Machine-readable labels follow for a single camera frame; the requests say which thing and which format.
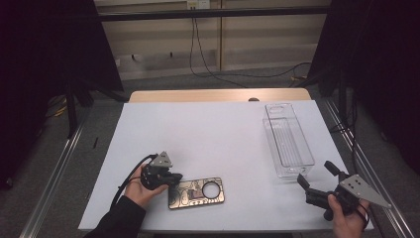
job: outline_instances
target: wall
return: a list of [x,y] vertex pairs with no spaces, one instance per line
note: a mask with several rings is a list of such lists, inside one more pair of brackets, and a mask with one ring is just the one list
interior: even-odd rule
[[[210,1],[212,9],[328,6],[329,3],[329,0]],[[177,0],[98,0],[96,5],[100,14],[186,9],[186,1]],[[228,70],[311,61],[324,20],[325,15],[211,18],[197,19],[197,26],[203,55],[211,70]],[[190,72],[192,20],[106,22],[103,26],[116,58],[135,55],[147,61],[141,68],[127,70],[161,72],[162,68],[153,64],[169,63],[164,74]],[[197,40],[192,58],[195,71],[206,70]]]

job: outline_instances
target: human hand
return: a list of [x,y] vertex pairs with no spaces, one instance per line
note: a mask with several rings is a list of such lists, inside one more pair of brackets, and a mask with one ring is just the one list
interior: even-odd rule
[[146,208],[149,201],[156,195],[161,194],[164,190],[168,188],[168,185],[164,184],[157,187],[155,190],[148,190],[142,185],[140,181],[140,176],[142,174],[142,168],[146,164],[141,165],[131,176],[131,180],[126,186],[126,191],[124,195],[133,200],[137,205],[142,208]]
[[[333,194],[328,195],[328,203],[334,213],[334,234],[337,238],[359,238],[362,236],[364,230],[364,221],[355,213],[348,216],[343,214],[342,206],[337,200],[337,197]],[[368,209],[369,202],[361,199],[361,205]],[[358,206],[358,211],[366,216],[366,212],[363,208]]]

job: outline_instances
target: wall outlet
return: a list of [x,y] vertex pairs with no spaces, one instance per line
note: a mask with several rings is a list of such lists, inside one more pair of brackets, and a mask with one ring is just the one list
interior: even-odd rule
[[188,0],[186,1],[186,9],[187,10],[195,10],[198,8],[198,0]]
[[186,9],[210,9],[210,0],[188,0],[186,1]]
[[198,9],[210,9],[210,0],[198,0]]

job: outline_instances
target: sleeve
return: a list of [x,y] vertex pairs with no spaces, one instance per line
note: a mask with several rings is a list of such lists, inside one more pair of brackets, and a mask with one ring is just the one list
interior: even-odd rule
[[85,238],[121,237],[136,238],[146,211],[127,196],[121,196],[118,203],[99,221],[98,226]]

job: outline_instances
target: gray floor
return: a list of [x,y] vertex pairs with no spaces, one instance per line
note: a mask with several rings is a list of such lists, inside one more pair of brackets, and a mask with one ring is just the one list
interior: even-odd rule
[[[264,68],[236,71],[240,73],[269,75],[277,74],[288,68]],[[295,71],[296,75],[305,75],[308,65]],[[255,78],[241,76],[223,76],[246,87],[288,87],[293,81],[293,72],[273,78]],[[192,74],[145,78],[124,81],[125,92],[129,96],[135,90],[153,89],[189,89],[189,88],[236,88],[238,85],[221,81],[214,77],[197,77]],[[321,98],[316,85],[308,88],[324,116],[328,127],[335,125],[325,106],[327,99]],[[66,165],[58,190],[52,195],[46,217],[37,237],[81,237],[84,233],[77,231],[77,225],[87,204],[89,191],[93,188],[103,159],[112,139],[113,130],[118,122],[122,104],[112,101],[100,93],[92,92],[96,99],[90,110],[78,107],[78,115],[88,113],[88,119],[78,140],[77,148]],[[394,199],[406,218],[414,234],[420,234],[420,179],[401,159],[397,148],[382,140],[380,128],[371,119],[363,105],[359,104],[357,123],[357,140],[374,167],[380,180]],[[0,191],[0,237],[18,237],[31,212],[34,210],[44,187],[48,183],[53,169],[60,158],[67,136],[67,118],[64,113],[60,117],[50,118],[43,128],[37,144],[28,159],[14,177],[15,185],[11,190]],[[351,153],[340,133],[332,137],[342,154],[343,160],[352,170]],[[364,237],[397,237],[386,214],[377,206],[372,207],[374,230],[367,231]],[[151,237],[153,234],[142,234]],[[228,235],[164,235],[163,237],[288,237],[287,234],[228,234]],[[333,237],[331,231],[293,233],[293,237]]]

